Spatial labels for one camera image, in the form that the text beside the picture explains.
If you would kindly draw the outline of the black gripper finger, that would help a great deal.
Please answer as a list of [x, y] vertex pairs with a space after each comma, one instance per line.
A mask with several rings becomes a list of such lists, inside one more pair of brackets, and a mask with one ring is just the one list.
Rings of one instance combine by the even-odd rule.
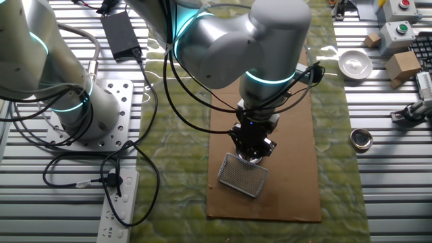
[[236, 146], [236, 153], [239, 157], [249, 157], [248, 147], [244, 143], [244, 136], [242, 134], [241, 125], [235, 125], [230, 130], [230, 137]]
[[269, 157], [276, 146], [276, 142], [270, 140], [269, 138], [264, 138], [262, 141], [258, 142], [252, 147], [252, 157]]

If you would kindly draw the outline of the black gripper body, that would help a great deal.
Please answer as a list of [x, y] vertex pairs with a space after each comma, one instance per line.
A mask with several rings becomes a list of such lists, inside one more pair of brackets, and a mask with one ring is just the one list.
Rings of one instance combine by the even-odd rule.
[[275, 130], [279, 121], [279, 114], [273, 114], [262, 121], [252, 120], [246, 113], [238, 113], [236, 116], [240, 122], [236, 136], [240, 141], [257, 141], [266, 138]]

